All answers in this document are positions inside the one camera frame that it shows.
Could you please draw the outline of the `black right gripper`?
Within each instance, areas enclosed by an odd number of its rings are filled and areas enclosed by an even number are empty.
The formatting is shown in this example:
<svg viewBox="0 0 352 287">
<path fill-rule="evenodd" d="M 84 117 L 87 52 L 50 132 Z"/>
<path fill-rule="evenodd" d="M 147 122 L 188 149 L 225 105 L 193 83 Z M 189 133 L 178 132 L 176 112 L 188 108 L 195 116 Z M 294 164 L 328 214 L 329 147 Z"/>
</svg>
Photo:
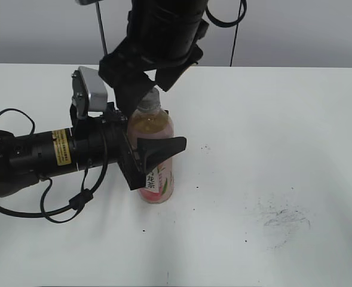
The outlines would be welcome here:
<svg viewBox="0 0 352 287">
<path fill-rule="evenodd" d="M 145 71 L 156 70 L 155 82 L 169 91 L 181 75 L 202 58 L 203 51 L 193 43 L 185 57 L 170 60 L 147 56 L 128 38 L 99 62 L 99 76 L 113 88 L 118 109 L 131 115 L 140 101 L 154 87 Z"/>
</svg>

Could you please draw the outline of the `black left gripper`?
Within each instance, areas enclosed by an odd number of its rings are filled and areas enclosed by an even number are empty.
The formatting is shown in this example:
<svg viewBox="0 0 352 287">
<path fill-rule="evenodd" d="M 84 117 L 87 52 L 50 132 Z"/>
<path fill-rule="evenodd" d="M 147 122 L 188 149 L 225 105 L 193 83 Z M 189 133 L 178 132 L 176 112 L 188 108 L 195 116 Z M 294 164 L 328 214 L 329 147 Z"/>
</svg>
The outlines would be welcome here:
<svg viewBox="0 0 352 287">
<path fill-rule="evenodd" d="M 106 111 L 98 117 L 76 117 L 76 109 L 70 107 L 72 122 L 72 142 L 74 155 L 79 170 L 89 170 L 100 166 L 101 172 L 96 183 L 91 187 L 97 190 L 105 176 L 108 165 L 117 163 L 131 190 L 143 188 L 146 184 L 146 173 L 152 172 L 158 165 L 186 149 L 186 138 L 166 139 L 137 138 L 137 153 L 126 134 L 128 116 L 108 102 Z"/>
</svg>

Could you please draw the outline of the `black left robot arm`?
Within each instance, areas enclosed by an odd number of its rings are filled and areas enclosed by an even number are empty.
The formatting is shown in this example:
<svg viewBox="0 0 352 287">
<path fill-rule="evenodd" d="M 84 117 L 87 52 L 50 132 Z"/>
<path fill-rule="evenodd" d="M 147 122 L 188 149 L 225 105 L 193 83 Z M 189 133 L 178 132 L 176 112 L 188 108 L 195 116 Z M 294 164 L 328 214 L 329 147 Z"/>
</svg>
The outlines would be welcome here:
<svg viewBox="0 0 352 287">
<path fill-rule="evenodd" d="M 0 197 L 10 196 L 52 178 L 86 168 L 118 163 L 131 190 L 143 188 L 146 176 L 186 148 L 186 138 L 137 140 L 131 146 L 127 119 L 108 103 L 98 117 L 79 120 L 70 108 L 73 126 L 14 136 L 0 130 Z"/>
</svg>

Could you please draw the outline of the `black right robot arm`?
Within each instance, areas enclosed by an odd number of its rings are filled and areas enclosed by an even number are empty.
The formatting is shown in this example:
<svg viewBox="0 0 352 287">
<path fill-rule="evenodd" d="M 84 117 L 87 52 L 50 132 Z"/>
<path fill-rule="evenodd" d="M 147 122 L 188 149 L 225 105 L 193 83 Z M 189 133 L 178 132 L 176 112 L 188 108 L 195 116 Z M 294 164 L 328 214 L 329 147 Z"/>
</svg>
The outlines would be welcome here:
<svg viewBox="0 0 352 287">
<path fill-rule="evenodd" d="M 153 87 L 169 91 L 202 58 L 197 42 L 209 27 L 206 8 L 207 1 L 132 1 L 126 37 L 99 62 L 99 76 L 125 116 Z"/>
</svg>

